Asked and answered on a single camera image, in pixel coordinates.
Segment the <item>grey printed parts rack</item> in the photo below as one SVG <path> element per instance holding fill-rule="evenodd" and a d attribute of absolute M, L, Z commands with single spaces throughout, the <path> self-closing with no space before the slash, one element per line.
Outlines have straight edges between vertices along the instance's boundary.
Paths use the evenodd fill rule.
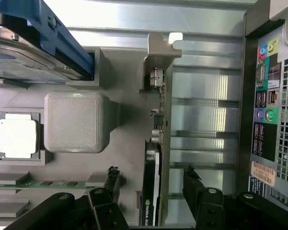
<path fill-rule="evenodd" d="M 105 174 L 116 166 L 121 174 L 119 205 L 130 225 L 138 224 L 137 192 L 142 189 L 145 141 L 151 137 L 151 109 L 159 106 L 159 96 L 140 93 L 138 71 L 146 56 L 142 50 L 103 51 L 103 67 L 108 68 L 104 91 L 120 104 L 120 126 L 110 134 L 110 143 L 102 153 L 55 153 L 44 166 L 0 165 L 0 172 L 28 171 L 38 180 L 86 181 L 92 174 Z M 53 91 L 73 92 L 64 84 L 31 84 L 26 89 L 0 88 L 0 109 L 44 106 L 45 96 Z"/>

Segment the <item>green RAM stick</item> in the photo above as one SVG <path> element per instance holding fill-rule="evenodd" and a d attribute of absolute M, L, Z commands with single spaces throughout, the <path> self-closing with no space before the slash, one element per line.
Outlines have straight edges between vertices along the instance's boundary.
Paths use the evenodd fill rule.
<path fill-rule="evenodd" d="M 15 185 L 16 188 L 29 188 L 29 189 L 39 189 L 39 188 L 49 188 L 49 189 L 85 189 L 84 181 L 37 181 L 37 180 L 27 180 L 20 182 Z"/>

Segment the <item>hard disk in blue caddy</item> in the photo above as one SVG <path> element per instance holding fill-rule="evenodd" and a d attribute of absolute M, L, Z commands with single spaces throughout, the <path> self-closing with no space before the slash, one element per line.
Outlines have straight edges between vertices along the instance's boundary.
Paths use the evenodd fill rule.
<path fill-rule="evenodd" d="M 87 53 L 44 0 L 0 0 L 0 79 L 92 81 Z"/>

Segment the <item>silver CPU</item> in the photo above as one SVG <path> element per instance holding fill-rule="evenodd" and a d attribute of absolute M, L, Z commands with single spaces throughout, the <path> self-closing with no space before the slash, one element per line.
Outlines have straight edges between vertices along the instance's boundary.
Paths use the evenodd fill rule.
<path fill-rule="evenodd" d="M 31 114 L 6 113 L 0 119 L 0 154 L 30 159 L 37 153 L 38 123 Z"/>

